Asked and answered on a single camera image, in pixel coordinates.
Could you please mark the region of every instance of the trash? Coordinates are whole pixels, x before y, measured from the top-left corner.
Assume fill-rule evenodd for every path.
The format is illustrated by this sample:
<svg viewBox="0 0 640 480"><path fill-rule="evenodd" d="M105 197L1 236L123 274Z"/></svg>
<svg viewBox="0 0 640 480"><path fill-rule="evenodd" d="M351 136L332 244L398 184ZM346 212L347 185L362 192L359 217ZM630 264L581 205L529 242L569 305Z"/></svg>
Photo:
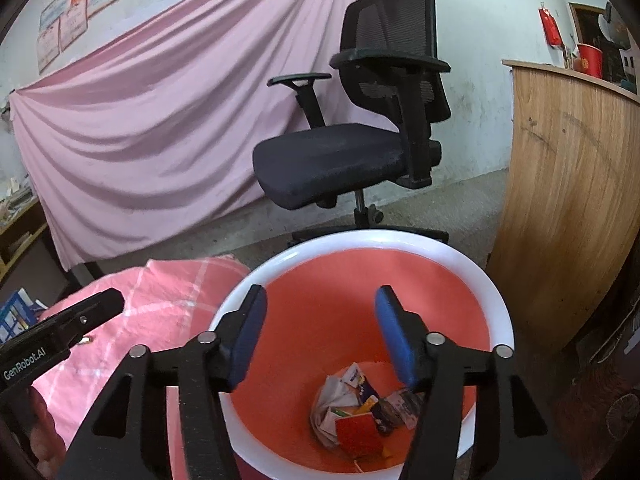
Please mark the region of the trash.
<svg viewBox="0 0 640 480"><path fill-rule="evenodd" d="M378 402L380 400L378 392L371 386L369 381L367 381L367 378L357 363L349 367L342 376L342 380L349 386L356 388L361 406L369 406L380 434L383 436L391 434L394 430L393 422L386 418L385 412Z"/></svg>
<svg viewBox="0 0 640 480"><path fill-rule="evenodd" d="M381 399L353 363L341 378L327 376L309 420L320 443L345 452L361 472L357 460L391 456L384 437L394 429L415 429L423 397L403 388Z"/></svg>
<svg viewBox="0 0 640 480"><path fill-rule="evenodd" d="M385 446L371 413L341 418L335 428L340 448L354 460L382 454Z"/></svg>
<svg viewBox="0 0 640 480"><path fill-rule="evenodd" d="M333 426L331 426L331 421L323 426L330 408L346 408L350 406L358 406L356 393L343 383L340 378L327 376L309 418L311 428L324 447L331 449L338 446L338 438L335 434L335 419ZM335 413L332 412L330 418L334 418L334 416Z"/></svg>

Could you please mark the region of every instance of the pink bedsheet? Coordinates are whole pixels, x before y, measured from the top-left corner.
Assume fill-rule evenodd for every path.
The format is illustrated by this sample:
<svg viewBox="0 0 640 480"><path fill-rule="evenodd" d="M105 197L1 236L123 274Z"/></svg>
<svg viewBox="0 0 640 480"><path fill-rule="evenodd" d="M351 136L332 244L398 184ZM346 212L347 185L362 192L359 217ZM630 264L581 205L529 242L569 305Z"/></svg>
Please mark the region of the pink bedsheet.
<svg viewBox="0 0 640 480"><path fill-rule="evenodd" d="M144 248L262 191L254 146L308 128L267 79L333 72L354 0L184 0L11 95L15 135L65 269ZM316 84L328 124L390 126Z"/></svg>
<svg viewBox="0 0 640 480"><path fill-rule="evenodd" d="M248 269L231 257L151 260L145 267L105 276L50 308L47 316L110 287L122 292L126 300L123 314L92 332L92 343L73 348L67 361L34 383L67 447L132 346L145 344L152 351L166 350L208 330L222 301L247 273ZM172 467L174 478L180 480L185 466L175 390L170 392L168 402ZM245 473L250 471L248 466L241 466Z"/></svg>

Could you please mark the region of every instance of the blue box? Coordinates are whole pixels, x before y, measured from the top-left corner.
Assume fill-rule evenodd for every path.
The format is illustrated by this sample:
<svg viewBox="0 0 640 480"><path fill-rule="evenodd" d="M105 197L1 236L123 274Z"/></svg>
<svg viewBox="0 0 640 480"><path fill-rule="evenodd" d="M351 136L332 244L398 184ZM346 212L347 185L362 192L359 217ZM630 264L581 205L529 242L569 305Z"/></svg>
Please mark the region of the blue box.
<svg viewBox="0 0 640 480"><path fill-rule="evenodd" d="M0 308L0 344L21 334L38 322L18 292Z"/></svg>

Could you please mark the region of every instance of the chair seat cushion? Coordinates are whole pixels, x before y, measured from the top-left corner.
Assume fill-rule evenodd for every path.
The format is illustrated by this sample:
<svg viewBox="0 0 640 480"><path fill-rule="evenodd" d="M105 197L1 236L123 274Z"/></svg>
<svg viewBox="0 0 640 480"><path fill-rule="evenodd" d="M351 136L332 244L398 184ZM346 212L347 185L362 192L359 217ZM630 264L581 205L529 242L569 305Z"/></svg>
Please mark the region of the chair seat cushion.
<svg viewBox="0 0 640 480"><path fill-rule="evenodd" d="M254 172L274 203L298 209L398 178L406 168L399 134L365 124L333 124L260 142Z"/></svg>

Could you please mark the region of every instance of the chair base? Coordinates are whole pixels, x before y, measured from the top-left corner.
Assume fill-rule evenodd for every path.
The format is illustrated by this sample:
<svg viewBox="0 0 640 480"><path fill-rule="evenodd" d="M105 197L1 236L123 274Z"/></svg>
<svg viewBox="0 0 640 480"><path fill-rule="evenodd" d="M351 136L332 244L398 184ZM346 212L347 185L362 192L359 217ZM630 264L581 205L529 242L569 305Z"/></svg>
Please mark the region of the chair base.
<svg viewBox="0 0 640 480"><path fill-rule="evenodd" d="M352 226L334 226L334 227L317 227L315 229L306 229L304 231L298 231L291 235L292 241L289 242L289 247L296 246L301 244L302 242L306 242L308 240L313 240L314 238L319 238L321 236L333 235L336 233L343 233L347 231L357 231L359 227L355 225ZM420 236L426 236L427 238L432 238L443 244L449 243L449 233L446 231L438 231L436 229L423 229L419 227L400 227L400 226L385 226L385 225L375 225L370 226L368 229L388 229L390 231L402 231L405 233L413 233Z"/></svg>
<svg viewBox="0 0 640 480"><path fill-rule="evenodd" d="M305 229L304 231L297 231L291 235L292 241L289 242L289 247L296 246L302 242L313 240L321 236L333 235L336 233L343 233L347 231L357 231L359 229L388 229L390 231L402 231L405 233L413 233L415 235L426 236L432 238L443 244L449 243L449 233L446 231L438 231L437 229L423 229L420 227L400 227L393 225L378 226L385 217L382 211L376 208L375 204L371 204L369 207L364 202L364 191L357 189L355 191L356 209L353 210L354 225L351 226L332 226L332 227L316 227L314 229Z"/></svg>

